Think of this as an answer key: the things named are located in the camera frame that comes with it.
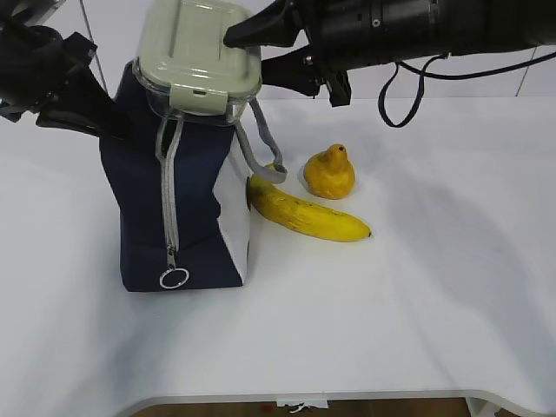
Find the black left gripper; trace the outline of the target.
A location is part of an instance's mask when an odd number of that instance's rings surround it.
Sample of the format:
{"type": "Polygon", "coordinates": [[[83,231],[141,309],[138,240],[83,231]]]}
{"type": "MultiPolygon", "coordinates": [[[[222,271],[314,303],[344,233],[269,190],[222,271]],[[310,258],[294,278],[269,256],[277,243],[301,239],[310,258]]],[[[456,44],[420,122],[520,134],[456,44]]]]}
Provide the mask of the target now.
{"type": "Polygon", "coordinates": [[[90,70],[96,45],[75,32],[64,37],[19,15],[1,14],[1,116],[18,122],[37,113],[36,126],[126,139],[127,114],[90,70]]]}

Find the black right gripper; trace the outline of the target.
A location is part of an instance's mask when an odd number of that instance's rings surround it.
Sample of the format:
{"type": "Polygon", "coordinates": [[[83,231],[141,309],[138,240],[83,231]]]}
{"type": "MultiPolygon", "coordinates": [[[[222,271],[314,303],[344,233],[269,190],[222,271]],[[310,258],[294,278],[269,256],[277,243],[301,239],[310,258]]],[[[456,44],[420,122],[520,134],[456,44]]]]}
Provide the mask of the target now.
{"type": "Polygon", "coordinates": [[[304,96],[328,90],[332,106],[350,104],[348,72],[427,56],[434,38],[433,1],[273,1],[230,26],[229,48],[291,47],[300,32],[308,44],[261,62],[262,83],[304,96]]]}

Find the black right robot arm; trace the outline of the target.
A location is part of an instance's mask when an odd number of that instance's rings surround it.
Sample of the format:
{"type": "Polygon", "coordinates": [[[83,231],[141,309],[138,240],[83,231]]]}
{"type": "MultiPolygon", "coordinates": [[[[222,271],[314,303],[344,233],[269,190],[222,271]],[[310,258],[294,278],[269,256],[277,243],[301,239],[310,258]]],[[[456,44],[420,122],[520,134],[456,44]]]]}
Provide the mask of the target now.
{"type": "Polygon", "coordinates": [[[555,43],[553,1],[274,1],[229,27],[229,48],[305,47],[262,63],[267,85],[349,104],[348,72],[426,56],[527,50],[555,43]]]}

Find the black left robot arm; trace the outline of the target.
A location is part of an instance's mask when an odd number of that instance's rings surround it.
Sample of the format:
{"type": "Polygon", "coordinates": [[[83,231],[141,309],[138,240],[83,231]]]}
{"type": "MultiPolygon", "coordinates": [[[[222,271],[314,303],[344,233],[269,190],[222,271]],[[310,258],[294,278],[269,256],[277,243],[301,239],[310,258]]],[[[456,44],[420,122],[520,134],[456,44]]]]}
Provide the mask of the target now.
{"type": "Polygon", "coordinates": [[[46,24],[62,5],[1,2],[1,117],[16,123],[31,113],[38,127],[123,140],[131,121],[90,68],[97,45],[46,24]]]}

